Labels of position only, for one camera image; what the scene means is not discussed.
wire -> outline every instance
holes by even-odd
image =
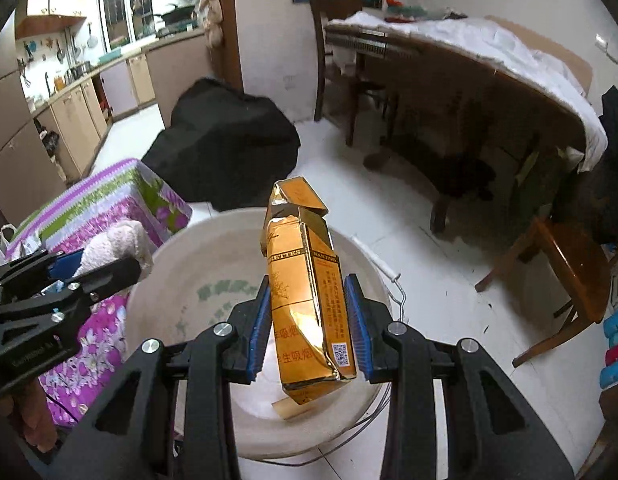
[[[320,454],[317,457],[311,458],[310,460],[307,460],[305,462],[300,462],[298,464],[289,464],[289,463],[286,463],[286,462],[276,462],[275,460],[255,460],[255,462],[262,462],[264,464],[271,464],[271,465],[281,465],[281,466],[285,466],[285,467],[302,467],[302,466],[305,466],[305,465],[312,464],[313,462],[317,462],[318,460],[320,460],[322,458],[326,458],[331,453],[336,452],[341,447],[343,447],[346,444],[348,444],[349,442],[351,442],[356,436],[358,436],[360,433],[362,433],[366,429],[366,427],[369,424],[371,424],[377,418],[378,415],[380,415],[382,410],[384,408],[386,408],[388,403],[389,403],[389,399],[387,399],[387,396],[388,396],[388,393],[389,393],[390,389],[391,389],[390,384],[387,384],[387,387],[384,389],[384,393],[382,394],[382,397],[380,398],[380,403],[378,404],[378,407],[374,410],[374,412],[371,415],[366,416],[365,418],[362,418],[361,420],[356,422],[353,426],[348,428],[347,431],[351,431],[352,429],[357,428],[361,424],[364,424],[364,426],[362,426],[362,428],[357,430],[353,435],[351,435],[344,442],[341,442],[340,444],[338,444],[333,449],[328,450],[326,453],[321,452],[320,448],[317,447],[318,451],[320,451]]]
[[[67,415],[69,415],[73,420],[75,420],[76,422],[78,421],[77,418],[75,418],[74,415],[71,414],[71,412],[69,410],[67,410],[60,402],[58,402],[58,400],[55,400],[51,395],[49,395],[48,393],[44,393],[46,395],[46,398],[49,399],[52,403],[54,403],[56,406],[58,406],[58,408],[60,408],[61,410],[64,411],[64,413],[66,413]]]

chair backrest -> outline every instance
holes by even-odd
[[[359,10],[362,10],[363,0],[309,0],[315,28],[315,42],[318,49],[318,64],[324,66],[324,30],[322,17],[328,20],[346,20]]]

table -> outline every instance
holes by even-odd
[[[585,151],[584,126],[572,110],[452,45],[337,23],[327,24],[325,33],[327,44],[357,54],[360,77],[399,96],[392,107],[410,104],[419,120],[443,136],[444,149],[437,153],[411,133],[389,134],[380,152],[364,160],[367,168],[379,170],[393,152],[418,167],[440,193],[430,218],[435,234],[444,230],[451,199],[473,189],[488,198],[495,173],[478,158],[485,143],[519,162],[553,146]]]

wooden stool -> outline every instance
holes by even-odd
[[[497,266],[475,286],[475,290],[482,292],[493,278],[509,272],[520,254],[534,249],[547,255],[553,271],[571,297],[554,313],[554,317],[567,310],[569,313],[557,334],[532,346],[513,360],[516,368],[568,341],[589,325],[600,323],[611,288],[610,263],[602,248],[582,228],[534,218],[528,231],[516,240]]]

crumpled cigarette pack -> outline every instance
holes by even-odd
[[[297,404],[356,377],[327,212],[302,177],[283,180],[274,185],[263,230],[280,378]]]

